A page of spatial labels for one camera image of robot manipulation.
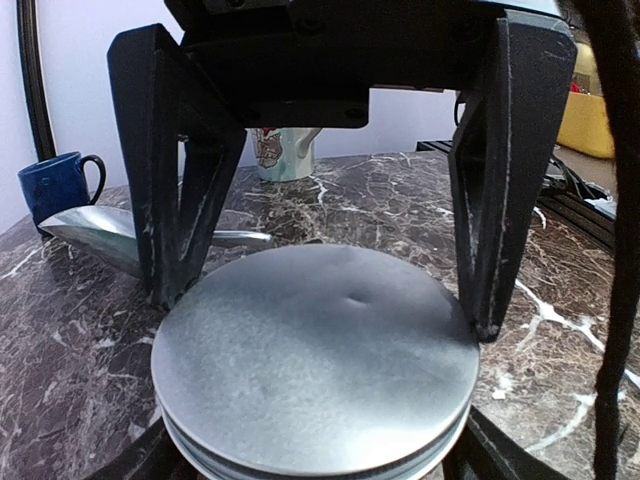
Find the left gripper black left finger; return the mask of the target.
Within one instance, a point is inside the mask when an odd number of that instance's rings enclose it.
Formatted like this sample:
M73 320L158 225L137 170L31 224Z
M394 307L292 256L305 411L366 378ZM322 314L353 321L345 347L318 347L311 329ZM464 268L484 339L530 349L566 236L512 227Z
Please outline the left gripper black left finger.
M162 419L155 421L119 456L94 473L94 479L169 479L173 443Z

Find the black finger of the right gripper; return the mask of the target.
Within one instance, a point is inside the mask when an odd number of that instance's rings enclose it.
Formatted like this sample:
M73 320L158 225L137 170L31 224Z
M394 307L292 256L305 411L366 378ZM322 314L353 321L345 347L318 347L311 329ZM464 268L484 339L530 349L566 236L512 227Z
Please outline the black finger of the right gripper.
M496 340L564 114L577 49L554 17L499 17L449 152L458 291Z
M144 288L170 308L200 276L247 132L161 24L107 53Z

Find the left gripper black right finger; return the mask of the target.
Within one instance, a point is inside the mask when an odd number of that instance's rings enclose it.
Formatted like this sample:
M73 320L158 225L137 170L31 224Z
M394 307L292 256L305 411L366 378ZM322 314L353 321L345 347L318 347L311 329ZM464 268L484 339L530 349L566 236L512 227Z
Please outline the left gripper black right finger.
M568 480L538 460L475 406L458 441L449 452L449 478L454 480Z

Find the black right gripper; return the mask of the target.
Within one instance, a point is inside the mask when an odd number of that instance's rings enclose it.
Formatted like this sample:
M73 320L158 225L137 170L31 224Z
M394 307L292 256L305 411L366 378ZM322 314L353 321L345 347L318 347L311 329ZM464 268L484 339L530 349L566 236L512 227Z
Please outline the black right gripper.
M512 13L554 1L170 1L181 49L249 127L360 128L374 88L471 88Z

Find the silver metal scoop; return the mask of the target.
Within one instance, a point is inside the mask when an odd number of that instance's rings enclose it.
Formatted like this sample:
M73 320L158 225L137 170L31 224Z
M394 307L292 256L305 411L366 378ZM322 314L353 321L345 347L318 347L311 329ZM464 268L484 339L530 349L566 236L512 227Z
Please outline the silver metal scoop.
M74 207L43 220L38 228L117 270L142 277L133 215L128 210Z

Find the white round lid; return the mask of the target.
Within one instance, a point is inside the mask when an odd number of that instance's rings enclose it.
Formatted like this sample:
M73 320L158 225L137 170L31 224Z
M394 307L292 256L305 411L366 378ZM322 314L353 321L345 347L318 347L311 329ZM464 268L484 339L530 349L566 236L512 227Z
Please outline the white round lid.
M418 479L458 440L479 361L427 272L305 244L200 280L162 321L151 372L171 439L210 479Z

